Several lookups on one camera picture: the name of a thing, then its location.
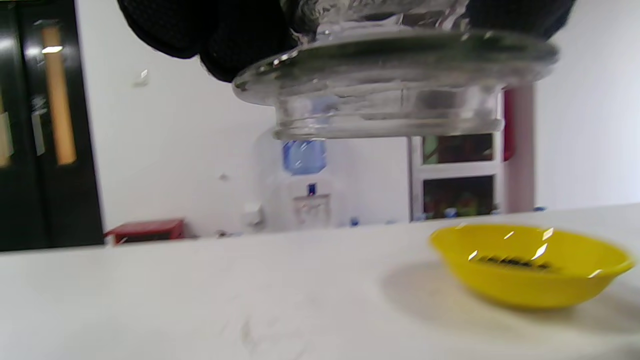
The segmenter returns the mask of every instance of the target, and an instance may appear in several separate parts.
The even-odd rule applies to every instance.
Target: yellow bowl
[[[554,228],[461,225],[436,231],[431,243],[470,289],[523,309],[580,304],[634,267],[613,245]]]

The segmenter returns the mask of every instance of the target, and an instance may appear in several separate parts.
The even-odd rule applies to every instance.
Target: black door
[[[0,2],[0,251],[50,246],[15,14]]]
[[[51,246],[103,244],[74,2],[17,9]]]

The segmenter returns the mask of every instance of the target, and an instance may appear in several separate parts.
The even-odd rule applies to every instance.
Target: blue water bottle
[[[423,222],[427,220],[427,213],[421,213],[413,217],[413,222]]]
[[[319,97],[312,100],[311,113],[322,115],[329,112],[335,99]],[[326,117],[316,119],[318,124],[326,122]],[[326,145],[324,140],[292,140],[282,146],[284,168],[292,175],[317,174],[326,167]]]
[[[489,214],[491,214],[491,215],[500,215],[500,206],[498,204],[494,204],[493,207],[491,208],[491,212]]]
[[[447,208],[444,210],[445,218],[457,218],[458,217],[458,209],[456,208]]]

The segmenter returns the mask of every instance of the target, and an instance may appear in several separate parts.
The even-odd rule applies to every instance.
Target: table surface
[[[564,311],[499,308],[426,245],[460,222],[556,226],[640,255],[640,205],[0,256],[0,357],[640,359],[640,273]]]

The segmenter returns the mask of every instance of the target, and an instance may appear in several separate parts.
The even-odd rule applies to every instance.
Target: red stool
[[[114,245],[124,242],[184,239],[184,219],[128,222],[109,230],[104,236],[110,235],[115,238]]]

